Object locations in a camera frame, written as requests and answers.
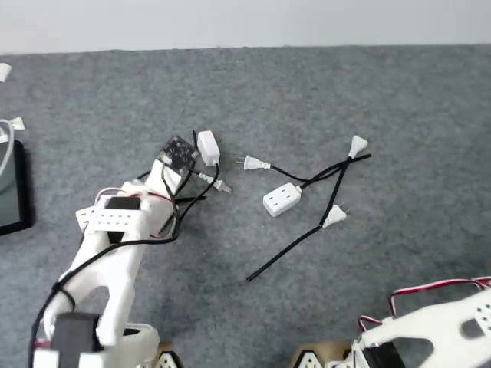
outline circuit board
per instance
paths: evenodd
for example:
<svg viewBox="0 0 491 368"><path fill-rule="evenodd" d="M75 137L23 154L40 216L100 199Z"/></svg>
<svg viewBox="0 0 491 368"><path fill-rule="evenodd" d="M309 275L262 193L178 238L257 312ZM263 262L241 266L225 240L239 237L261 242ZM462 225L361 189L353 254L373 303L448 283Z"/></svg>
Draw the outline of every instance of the circuit board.
<svg viewBox="0 0 491 368"><path fill-rule="evenodd" d="M193 166L198 155L198 150L192 144L180 136L175 136L160 151L159 158L171 169L183 175Z"/></svg>

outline tablet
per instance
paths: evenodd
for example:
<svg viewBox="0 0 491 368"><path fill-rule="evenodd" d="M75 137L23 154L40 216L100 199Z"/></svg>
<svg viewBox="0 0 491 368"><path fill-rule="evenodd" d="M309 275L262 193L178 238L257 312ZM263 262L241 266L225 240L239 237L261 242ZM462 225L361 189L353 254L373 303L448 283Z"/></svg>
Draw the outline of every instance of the tablet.
<svg viewBox="0 0 491 368"><path fill-rule="evenodd" d="M0 162L7 145L0 144ZM5 171L0 176L0 235L18 232L32 225L28 165L24 147L16 140Z"/></svg>

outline gray carpet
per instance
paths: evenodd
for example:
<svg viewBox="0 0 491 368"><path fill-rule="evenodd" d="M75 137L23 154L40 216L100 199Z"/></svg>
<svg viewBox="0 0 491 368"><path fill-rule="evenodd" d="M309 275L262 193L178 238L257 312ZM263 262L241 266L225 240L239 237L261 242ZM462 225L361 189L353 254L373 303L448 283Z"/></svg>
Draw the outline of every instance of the gray carpet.
<svg viewBox="0 0 491 368"><path fill-rule="evenodd" d="M491 47L110 51L2 57L0 117L22 116L34 228L0 238L0 366L23 365L50 286L77 251L74 212L145 171L172 135L211 129L222 177L180 240L144 257L131 320L154 325L188 367L285 366L301 343L357 336L395 288L491 273ZM334 180L269 217L288 180L244 172L250 153L300 176L343 159L354 134L372 159L350 167L347 221L246 276L317 223ZM197 193L192 181L186 193ZM407 313L469 287L406 296ZM97 309L101 303L88 304Z"/></svg>

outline white plug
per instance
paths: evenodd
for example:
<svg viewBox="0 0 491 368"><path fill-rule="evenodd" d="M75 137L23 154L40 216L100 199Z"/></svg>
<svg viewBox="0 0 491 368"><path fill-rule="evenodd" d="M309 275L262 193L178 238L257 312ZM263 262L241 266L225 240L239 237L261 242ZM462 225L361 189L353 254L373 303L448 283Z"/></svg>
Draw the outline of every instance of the white plug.
<svg viewBox="0 0 491 368"><path fill-rule="evenodd" d="M271 163L266 163L249 155L246 157L236 156L236 163L244 164L244 170L271 169Z"/></svg>
<svg viewBox="0 0 491 368"><path fill-rule="evenodd" d="M199 132L198 150L201 152L205 165L215 166L220 163L220 150L211 130Z"/></svg>
<svg viewBox="0 0 491 368"><path fill-rule="evenodd" d="M300 201L302 190L290 182L262 197L262 205L272 217L281 215Z"/></svg>
<svg viewBox="0 0 491 368"><path fill-rule="evenodd" d="M5 82L12 67L6 63L0 63L0 82Z"/></svg>
<svg viewBox="0 0 491 368"><path fill-rule="evenodd" d="M360 136L353 136L353 139L351 140L351 149L350 153L348 154L349 157L352 159L356 157L359 152L363 151L365 148L368 146L368 141L364 140Z"/></svg>
<svg viewBox="0 0 491 368"><path fill-rule="evenodd" d="M336 222L344 221L346 219L346 212L338 205L333 205L331 211L329 211L328 217L325 219L322 228L327 228L329 225Z"/></svg>
<svg viewBox="0 0 491 368"><path fill-rule="evenodd" d="M205 182L207 182L208 184L211 184L212 181L213 181L213 177L212 176L203 174L202 172L200 172L198 174L198 177L201 178L202 180L204 180ZM219 192L225 192L225 193L229 193L229 194L232 193L232 188L230 188L229 186L227 186L225 184L225 182L223 180L221 180L221 179L218 179L218 180L216 180L213 183L213 188L215 188Z"/></svg>

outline black wire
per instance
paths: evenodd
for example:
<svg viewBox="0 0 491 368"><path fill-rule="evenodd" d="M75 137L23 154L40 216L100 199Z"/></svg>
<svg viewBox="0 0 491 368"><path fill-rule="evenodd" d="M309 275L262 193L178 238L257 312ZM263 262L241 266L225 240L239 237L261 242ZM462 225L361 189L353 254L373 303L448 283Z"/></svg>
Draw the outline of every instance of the black wire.
<svg viewBox="0 0 491 368"><path fill-rule="evenodd" d="M215 176L213 177L212 182L199 195L197 195L194 198L194 200L192 200L191 203L186 207L183 214L180 216L181 221L184 219L184 216L186 216L186 213L191 209L191 207L193 207L195 205L195 203L198 202L198 198L204 196L212 188L213 184L215 184L216 180L218 179L219 173L220 173L220 168L219 168L218 164L216 164L215 165Z"/></svg>
<svg viewBox="0 0 491 368"><path fill-rule="evenodd" d="M328 217L329 212L331 211L332 206L334 205L334 200L338 195L339 187L341 186L341 182L343 181L344 174L346 173L346 170L348 169L348 166L350 165L351 161L353 161L351 157L348 157L348 159L344 161L344 164L341 168L341 173L338 176L338 180L336 180L336 184L334 185L334 190L332 191L331 198L329 199L328 206L326 207L324 211L324 215L322 215L322 219L319 222L320 226L324 224L325 219Z"/></svg>
<svg viewBox="0 0 491 368"><path fill-rule="evenodd" d="M369 159L370 157L371 157L371 154L363 155L363 156L360 156L360 157L355 157L354 159L351 160L351 162L352 163L356 163L357 161L361 161L361 160L364 160L364 159ZM308 186L310 186L311 184L313 184L314 182L317 182L319 180L324 180L324 179L327 179L330 176L333 176L335 173L341 171L341 167L342 167L342 165L345 162L346 161L341 161L340 163L336 163L335 165L329 166L327 169L322 170L319 174L313 176L307 182L304 182L300 186L300 188L301 189L305 189Z"/></svg>
<svg viewBox="0 0 491 368"><path fill-rule="evenodd" d="M167 192L169 193L170 201L173 204L173 209L174 212L177 212L177 204L174 195L172 194L172 191L170 190L169 186L167 185L166 180L163 180L164 185L166 186ZM39 329L39 324L41 323L41 319L43 318L43 315L46 311L46 308L48 305L53 301L54 297L58 292L63 292L61 291L63 287L77 274L79 274L82 270L84 270L86 267L92 265L95 261L98 259L104 257L107 253L110 253L118 248L122 247L127 247L129 245L162 245L162 244L169 244L171 242L174 242L177 240L180 234L180 223L181 223L181 218L177 216L176 224L174 226L174 231L173 231L173 236L168 238L168 239L147 239L147 240L133 240L133 241L123 241L121 243L116 243L109 245L107 248L103 249L93 257L87 259L84 263L80 264L77 268L74 270L68 272L60 281L54 284L53 288L51 289L51 293L48 295L48 298L46 299L45 303L41 307L41 309L38 312L38 315L36 316L35 322L32 324L31 327L31 337L29 339L29 354L28 354L28 368L33 368L34 366L34 351L35 351L35 341L36 341L36 336L38 334L38 329Z"/></svg>
<svg viewBox="0 0 491 368"><path fill-rule="evenodd" d="M302 242L303 240L305 240L306 238L308 238L310 235L315 234L316 232L318 232L321 229L322 229L322 226L317 225L314 228L312 228L311 230L309 230L308 232L306 232L305 234L303 234L300 237L298 237L297 239L295 239L290 245L288 245L286 248L284 248L282 251L280 251L276 256L274 256L273 258L271 258L269 261L267 261L266 263L264 263L263 266L261 266L260 268L258 268L252 274L250 274L247 277L247 281L248 282L251 282L252 280L254 280L255 278L257 278L263 271L265 271L272 264L274 264L277 260L279 260L285 254L287 254L289 251L291 251L291 249L293 247L295 247L298 243Z"/></svg>
<svg viewBox="0 0 491 368"><path fill-rule="evenodd" d="M74 297L68 292L66 291L65 289L63 289L62 287L60 287L60 290L59 290L65 297L67 297L68 301L70 302L71 304L71 310L72 311L75 311L75 308L77 306L77 303L75 303L75 299Z"/></svg>
<svg viewBox="0 0 491 368"><path fill-rule="evenodd" d="M186 202L191 202L195 199L196 197L179 197L176 198L176 203L180 205L181 203L186 203ZM202 195L198 197L199 201L204 201L206 199L206 196Z"/></svg>
<svg viewBox="0 0 491 368"><path fill-rule="evenodd" d="M362 161L362 160L368 159L370 157L371 157L370 154L363 155L363 156L360 156L360 157L357 157L357 158L353 159L353 162L355 163L357 161ZM336 172L334 172L334 173L329 173L329 171L334 170L334 169L339 169L341 167L341 165L343 164L343 162L344 161L341 161L340 163L336 163L335 165L329 166L327 169L322 170L321 171L321 173L323 173L322 176L318 176L319 174L317 174L315 176L316 179L314 179L314 178L310 178L310 179L300 178L300 177L295 176L295 175L293 175L293 174L291 174L291 173L289 173L289 172L287 172L287 171L285 171L285 170L283 170L283 169L281 169L281 168L279 168L277 166L274 166L274 165L271 165L271 169L277 171L278 173L281 173L281 174L287 176L288 178L292 178L294 180L298 180L299 182L309 182L309 184L305 186L305 188L306 188L307 186L310 186L311 185L311 182L310 181L320 182L321 180L325 180L325 179L329 178L330 176L333 176L339 170L336 171Z"/></svg>
<svg viewBox="0 0 491 368"><path fill-rule="evenodd" d="M150 174L150 171L151 170L148 170L148 171L144 172L143 174L140 174L139 176L137 176L137 179L138 180L143 179L145 176L147 176L148 174Z"/></svg>
<svg viewBox="0 0 491 368"><path fill-rule="evenodd" d="M338 180L336 181L336 184L334 185L334 189L332 191L331 198L329 199L328 206L326 207L326 210L324 211L324 214L322 215L322 218L321 218L321 221L319 222L319 224L317 226L315 226L314 228L312 228L311 230L309 230L308 232L306 232L305 234L303 234L300 237L298 237L297 239L295 239L291 244L289 244L286 248L284 248L283 250L281 250L277 255L275 255L269 261L267 261L266 263L264 263L263 266L261 266L260 268L258 268L252 274L250 274L247 277L247 281L248 282L251 282L252 280L254 280L255 278L257 278L262 272L264 272L266 269L268 269L269 267L271 267L271 265L273 265L283 255L285 255L286 253L288 253L289 251L291 251L293 249L293 247L295 247L298 243L304 241L306 238L308 238L309 236L313 235L314 233L316 233L320 229L322 229L322 226L323 226L323 224L325 222L325 219L328 217L329 212L332 210L332 206L334 205L334 201L336 199L336 196L338 195L339 187L341 186L341 182L343 180L344 174L346 173L346 170L348 169L348 166L350 165L350 163L352 163L353 161L354 161L354 159L352 159L351 157L348 157L345 161L343 161L341 163L341 167L338 167L333 173L330 173L329 174L331 176L331 175L334 175L337 171L341 171L341 173L339 174ZM311 180L309 180L308 182L305 182L303 184L303 186L305 186L305 185L308 186L308 185L312 184L313 182L315 182L315 180L317 178L320 178L323 175L326 175L326 173L328 173L329 171L331 171L332 168L333 167L336 167L337 165L338 164L333 165L331 167L328 167L327 169L321 171L319 174L317 174L316 176L314 176Z"/></svg>

